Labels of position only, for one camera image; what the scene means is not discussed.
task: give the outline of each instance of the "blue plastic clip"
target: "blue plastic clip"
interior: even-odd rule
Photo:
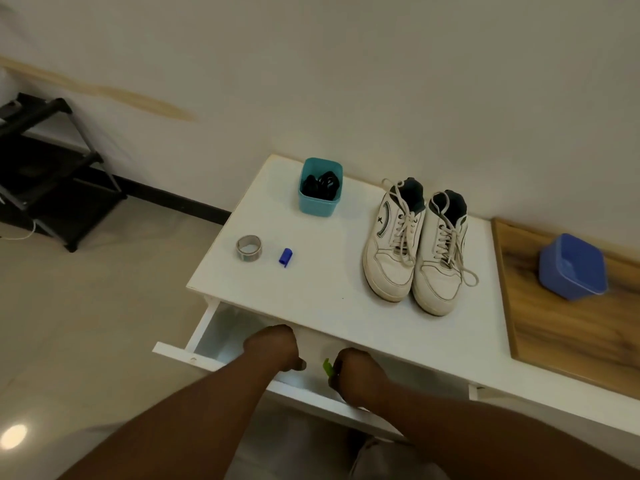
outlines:
[[[289,264],[289,260],[291,259],[292,256],[293,256],[293,251],[290,250],[289,248],[284,248],[284,251],[282,252],[282,256],[280,256],[280,259],[278,259],[278,262],[280,264],[283,264],[284,267],[287,267],[287,265]]]

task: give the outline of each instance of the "hand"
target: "hand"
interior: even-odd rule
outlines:
[[[298,356],[298,343],[288,325],[263,328],[244,341],[245,354],[260,361],[273,361],[278,371],[304,371],[307,363]]]
[[[371,355],[354,348],[343,349],[333,364],[336,375],[329,386],[352,406],[377,413],[387,400],[391,381]]]

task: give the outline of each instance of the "small blue object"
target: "small blue object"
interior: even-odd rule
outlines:
[[[340,181],[340,188],[335,194],[333,200],[323,200],[321,198],[308,197],[302,193],[302,184],[309,175],[313,175],[319,178],[322,174],[332,171]],[[342,195],[342,165],[338,162],[331,160],[322,160],[322,158],[307,158],[305,164],[302,167],[302,173],[300,174],[300,183],[298,184],[298,197],[300,198],[300,210],[305,214],[311,214],[318,217],[330,217],[333,213],[333,209],[340,202],[340,195]]]
[[[282,252],[282,256],[280,256],[280,259],[278,259],[278,262],[280,264],[283,264],[284,267],[287,267],[287,265],[289,264],[289,260],[291,259],[292,256],[293,256],[293,251],[290,250],[289,248],[284,248],[284,251]]]
[[[602,251],[571,234],[561,234],[540,252],[542,285],[574,300],[607,291]]]

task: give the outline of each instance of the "shoe logo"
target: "shoe logo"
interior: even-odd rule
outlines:
[[[378,237],[384,236],[389,224],[389,215],[391,214],[391,207],[389,206],[389,202],[385,202],[383,207],[385,208],[387,215],[385,217],[385,223],[382,224],[382,229],[380,229],[380,231],[376,234]],[[382,222],[382,217],[378,217],[378,222]]]

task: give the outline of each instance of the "person's left hand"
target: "person's left hand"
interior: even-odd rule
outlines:
[[[288,325],[263,328],[244,341],[244,352],[257,360],[273,360],[279,371],[304,371],[307,363],[298,356],[298,343]]]

